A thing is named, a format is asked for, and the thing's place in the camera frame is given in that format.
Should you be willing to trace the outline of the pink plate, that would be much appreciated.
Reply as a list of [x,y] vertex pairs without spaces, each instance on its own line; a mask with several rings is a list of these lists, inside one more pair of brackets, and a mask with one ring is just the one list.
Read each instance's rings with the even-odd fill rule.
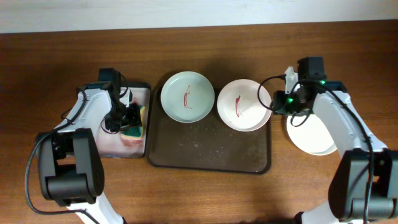
[[222,121],[232,129],[250,132],[264,126],[271,117],[267,107],[269,92],[258,82],[239,79],[225,85],[217,99],[217,110]]

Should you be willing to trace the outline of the cream white plate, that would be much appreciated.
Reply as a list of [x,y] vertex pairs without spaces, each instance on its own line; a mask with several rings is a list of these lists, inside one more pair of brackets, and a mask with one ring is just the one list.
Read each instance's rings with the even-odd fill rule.
[[306,116],[287,117],[286,129],[290,140],[302,151],[314,155],[325,156],[335,152],[337,147],[326,126],[315,115],[311,114],[301,125]]

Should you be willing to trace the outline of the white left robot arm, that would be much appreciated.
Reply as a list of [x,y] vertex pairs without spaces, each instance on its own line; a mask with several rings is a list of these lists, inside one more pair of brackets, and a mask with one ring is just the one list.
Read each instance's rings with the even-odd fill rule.
[[31,155],[37,157],[42,195],[76,213],[84,223],[125,223],[104,194],[104,169],[96,145],[99,128],[117,134],[141,127],[141,112],[131,103],[126,78],[113,68],[76,89],[77,101],[53,130],[40,133]]

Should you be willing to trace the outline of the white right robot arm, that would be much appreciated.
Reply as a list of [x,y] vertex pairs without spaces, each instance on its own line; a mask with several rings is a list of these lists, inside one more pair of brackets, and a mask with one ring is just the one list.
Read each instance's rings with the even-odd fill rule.
[[326,77],[322,57],[305,57],[284,75],[285,90],[274,93],[274,114],[316,115],[325,125],[341,161],[328,200],[294,223],[371,223],[397,218],[397,151],[370,131],[341,81]]

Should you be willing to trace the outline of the green and yellow sponge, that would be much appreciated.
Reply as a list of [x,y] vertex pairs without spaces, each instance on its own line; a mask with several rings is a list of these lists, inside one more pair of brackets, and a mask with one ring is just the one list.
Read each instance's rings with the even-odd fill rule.
[[133,140],[142,139],[145,135],[147,126],[146,107],[135,103],[131,104],[131,107],[127,112],[127,116],[132,124],[126,130],[121,132],[122,136]]

